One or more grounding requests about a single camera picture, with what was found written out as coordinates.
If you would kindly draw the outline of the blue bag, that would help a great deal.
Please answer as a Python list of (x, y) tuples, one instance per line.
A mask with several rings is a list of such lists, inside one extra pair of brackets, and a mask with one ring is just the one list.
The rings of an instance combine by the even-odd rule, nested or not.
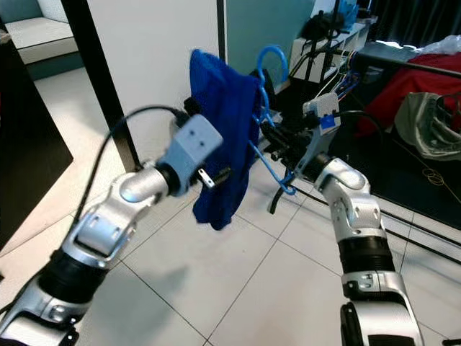
[(340, 32), (349, 32), (357, 20), (358, 0), (336, 0), (334, 10), (334, 27)]

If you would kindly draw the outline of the black carpet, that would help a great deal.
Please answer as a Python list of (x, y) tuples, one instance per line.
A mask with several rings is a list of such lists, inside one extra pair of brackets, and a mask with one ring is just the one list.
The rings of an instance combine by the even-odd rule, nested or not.
[[(364, 112), (398, 70), (382, 70), (373, 82), (359, 84), (340, 107)], [(415, 212), (418, 225), (461, 243), (461, 161), (425, 159), (394, 125), (383, 128), (368, 112), (345, 121), (330, 154), (368, 176), (373, 194)]]

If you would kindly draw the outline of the dark curtains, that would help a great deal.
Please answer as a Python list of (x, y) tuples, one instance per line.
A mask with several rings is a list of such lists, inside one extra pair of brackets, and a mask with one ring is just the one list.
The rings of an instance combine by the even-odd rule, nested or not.
[(371, 0), (368, 38), (412, 46), (461, 35), (461, 0)]

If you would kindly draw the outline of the white plastic bag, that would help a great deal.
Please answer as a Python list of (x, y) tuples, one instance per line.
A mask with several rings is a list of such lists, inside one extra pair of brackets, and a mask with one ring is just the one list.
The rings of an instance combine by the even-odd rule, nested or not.
[(454, 55), (461, 53), (461, 34), (449, 35), (439, 42), (431, 43), (417, 50), (419, 55)]

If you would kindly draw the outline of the olive grey garment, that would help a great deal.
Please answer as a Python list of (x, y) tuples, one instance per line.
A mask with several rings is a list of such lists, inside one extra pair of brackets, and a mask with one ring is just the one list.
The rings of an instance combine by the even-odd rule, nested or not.
[(408, 93), (396, 112), (394, 126), (403, 141), (413, 145), (422, 157), (435, 161), (461, 161), (461, 132), (438, 116), (434, 93)]

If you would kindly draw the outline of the red blanket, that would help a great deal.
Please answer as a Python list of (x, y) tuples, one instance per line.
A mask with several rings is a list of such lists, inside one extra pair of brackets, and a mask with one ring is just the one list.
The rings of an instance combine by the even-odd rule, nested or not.
[[(419, 55), (409, 63), (438, 67), (461, 73), (461, 53), (454, 55)], [(461, 92), (461, 79), (428, 71), (403, 67), (389, 79), (382, 91), (364, 109), (383, 128), (394, 124), (396, 112), (409, 93), (427, 92), (438, 95)]]

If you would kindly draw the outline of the white shelf unit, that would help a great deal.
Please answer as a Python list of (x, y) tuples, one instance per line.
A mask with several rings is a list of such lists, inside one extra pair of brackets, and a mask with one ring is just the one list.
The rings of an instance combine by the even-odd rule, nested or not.
[(332, 75), (353, 50), (364, 46), (375, 19), (357, 19), (349, 32), (337, 32), (326, 40), (306, 40), (297, 37), (291, 56), (289, 77), (318, 83)]

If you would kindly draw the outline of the black panel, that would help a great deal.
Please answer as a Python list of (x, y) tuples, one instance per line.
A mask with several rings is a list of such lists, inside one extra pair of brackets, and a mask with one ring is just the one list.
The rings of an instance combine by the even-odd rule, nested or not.
[(73, 157), (13, 40), (1, 43), (0, 53), (0, 232), (2, 251), (8, 252), (14, 234)]

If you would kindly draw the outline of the black metal clothes rack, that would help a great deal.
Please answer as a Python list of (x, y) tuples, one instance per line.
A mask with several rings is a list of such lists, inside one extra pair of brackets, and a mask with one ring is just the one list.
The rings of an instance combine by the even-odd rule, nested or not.
[[(319, 13), (320, 10), (335, 13), (334, 4), (336, 0), (313, 0), (313, 3), (314, 13)], [(377, 17), (371, 14), (371, 0), (358, 0), (358, 6), (357, 19), (375, 19), (375, 23), (377, 22)], [(458, 72), (409, 63), (409, 60), (419, 56), (419, 53), (415, 52), (412, 45), (370, 40), (368, 38), (369, 33), (367, 34), (364, 46), (358, 50), (353, 60), (354, 69), (359, 73), (360, 77), (359, 84), (373, 82), (375, 75), (382, 70), (398, 70), (403, 67), (461, 79), (461, 73)], [(436, 102), (438, 116), (447, 119), (450, 122), (451, 128), (459, 132), (461, 132), (460, 95), (459, 92), (440, 95), (440, 98)], [(365, 115), (365, 112), (357, 112), (357, 115)]]

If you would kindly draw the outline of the blue plastic hanger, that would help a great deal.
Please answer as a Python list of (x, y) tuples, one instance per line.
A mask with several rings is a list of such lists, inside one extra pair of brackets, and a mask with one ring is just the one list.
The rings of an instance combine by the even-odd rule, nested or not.
[[(282, 52), (277, 44), (268, 45), (260, 50), (256, 62), (256, 77), (258, 79), (257, 92), (259, 99), (257, 102), (256, 114), (253, 116), (253, 118), (254, 122), (256, 122), (258, 126), (268, 124), (270, 128), (274, 128), (276, 124), (274, 124), (274, 119), (270, 115), (268, 92), (266, 91), (267, 73), (264, 72), (263, 69), (264, 59), (266, 58), (266, 55), (269, 55), (270, 53), (273, 53), (273, 55), (279, 57), (283, 69), (289, 68), (289, 63), (287, 62), (285, 53)], [(270, 172), (274, 181), (276, 181), (276, 183), (279, 185), (280, 190), (283, 191), (283, 193), (286, 195), (295, 195), (296, 188), (292, 185), (289, 185), (291, 179), (293, 178), (293, 174), (291, 174), (291, 172), (287, 172), (283, 177), (279, 177), (279, 175), (273, 170), (269, 159), (266, 158), (266, 155), (264, 155), (262, 149), (258, 148), (254, 142), (250, 142), (249, 144), (250, 147), (254, 150), (254, 153), (256, 153), (256, 157), (263, 162), (264, 167), (267, 168), (267, 171)]]

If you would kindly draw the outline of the blue garment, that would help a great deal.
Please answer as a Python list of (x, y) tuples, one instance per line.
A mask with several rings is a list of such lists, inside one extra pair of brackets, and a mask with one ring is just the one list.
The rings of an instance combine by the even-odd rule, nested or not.
[(189, 63), (191, 97), (200, 113), (223, 136), (220, 148), (207, 158), (203, 169), (210, 176), (230, 166), (233, 175), (204, 189), (193, 207), (198, 223), (210, 224), (215, 231), (233, 221), (249, 187), (251, 166), (256, 154), (250, 147), (258, 139), (256, 113), (258, 79), (241, 75), (220, 57), (195, 49)]

